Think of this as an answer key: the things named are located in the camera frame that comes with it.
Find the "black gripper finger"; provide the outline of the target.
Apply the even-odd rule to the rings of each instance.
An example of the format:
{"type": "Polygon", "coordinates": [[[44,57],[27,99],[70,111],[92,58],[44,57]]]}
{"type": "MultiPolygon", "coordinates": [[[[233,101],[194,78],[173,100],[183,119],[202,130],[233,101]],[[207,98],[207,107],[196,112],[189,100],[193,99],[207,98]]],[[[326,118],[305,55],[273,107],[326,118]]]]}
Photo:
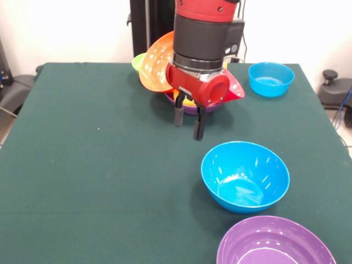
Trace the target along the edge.
{"type": "Polygon", "coordinates": [[[197,120],[194,127],[194,139],[201,141],[204,135],[205,128],[205,107],[197,106],[197,120]]]}
{"type": "Polygon", "coordinates": [[[175,99],[175,108],[174,108],[174,125],[176,127],[182,126],[184,109],[183,101],[185,99],[185,93],[179,92],[178,96],[175,99]]]}

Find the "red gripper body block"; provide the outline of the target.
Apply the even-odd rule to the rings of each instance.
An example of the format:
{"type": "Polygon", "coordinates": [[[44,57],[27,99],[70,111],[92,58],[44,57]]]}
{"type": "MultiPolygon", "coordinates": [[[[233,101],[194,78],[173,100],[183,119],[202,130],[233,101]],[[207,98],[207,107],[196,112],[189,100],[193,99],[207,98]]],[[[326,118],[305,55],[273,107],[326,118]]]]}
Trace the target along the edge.
{"type": "Polygon", "coordinates": [[[204,107],[221,102],[230,88],[230,79],[223,73],[201,81],[172,63],[168,63],[166,67],[166,79],[174,89],[187,94],[195,103],[204,107]]]}

